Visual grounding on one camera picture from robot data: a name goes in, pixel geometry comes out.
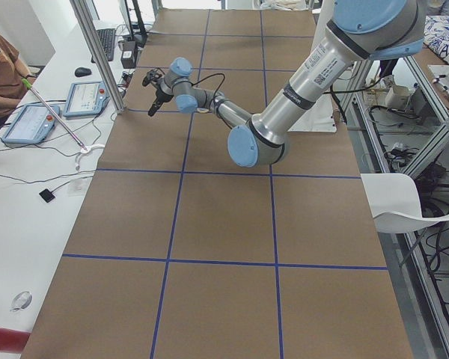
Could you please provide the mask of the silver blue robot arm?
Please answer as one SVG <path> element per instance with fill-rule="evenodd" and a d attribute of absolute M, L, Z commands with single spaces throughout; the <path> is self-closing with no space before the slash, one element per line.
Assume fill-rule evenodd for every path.
<path fill-rule="evenodd" d="M 152 85 L 156 98 L 148 114 L 175 101 L 181 113 L 206 109 L 231 131 L 227 151 L 240 167 L 272 165 L 288 151 L 288 130 L 356 61 L 402 58 L 419 52 L 424 41 L 426 1 L 335 1 L 324 38 L 284 88 L 261 112 L 251 114 L 217 90 L 195 87 L 192 65 L 175 58 L 166 73 L 147 72 L 143 86 Z"/>

